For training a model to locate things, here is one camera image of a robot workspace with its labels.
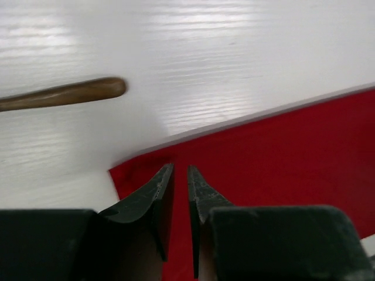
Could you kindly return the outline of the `red cloth napkin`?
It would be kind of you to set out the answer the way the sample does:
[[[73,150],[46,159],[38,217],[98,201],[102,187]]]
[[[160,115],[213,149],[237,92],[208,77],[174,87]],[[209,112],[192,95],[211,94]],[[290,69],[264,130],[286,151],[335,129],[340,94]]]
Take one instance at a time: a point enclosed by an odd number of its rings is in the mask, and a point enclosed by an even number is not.
[[[374,234],[374,90],[321,102],[158,149],[109,173],[120,198],[175,165],[163,280],[192,280],[187,168],[237,205],[328,204],[361,238]]]

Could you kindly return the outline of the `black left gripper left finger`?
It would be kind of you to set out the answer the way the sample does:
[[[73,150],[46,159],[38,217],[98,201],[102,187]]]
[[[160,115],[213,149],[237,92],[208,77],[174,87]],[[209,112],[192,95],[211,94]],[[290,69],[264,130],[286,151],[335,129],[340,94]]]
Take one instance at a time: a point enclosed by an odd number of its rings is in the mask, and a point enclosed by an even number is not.
[[[160,280],[168,259],[174,166],[101,212],[1,211],[2,280]]]

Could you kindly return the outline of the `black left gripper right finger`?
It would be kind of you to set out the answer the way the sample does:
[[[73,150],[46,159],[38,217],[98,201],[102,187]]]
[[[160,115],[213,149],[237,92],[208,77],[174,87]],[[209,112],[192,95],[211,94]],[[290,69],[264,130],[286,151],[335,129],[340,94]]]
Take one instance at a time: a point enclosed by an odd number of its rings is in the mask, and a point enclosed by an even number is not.
[[[187,170],[198,280],[373,280],[349,217],[330,205],[239,207]]]

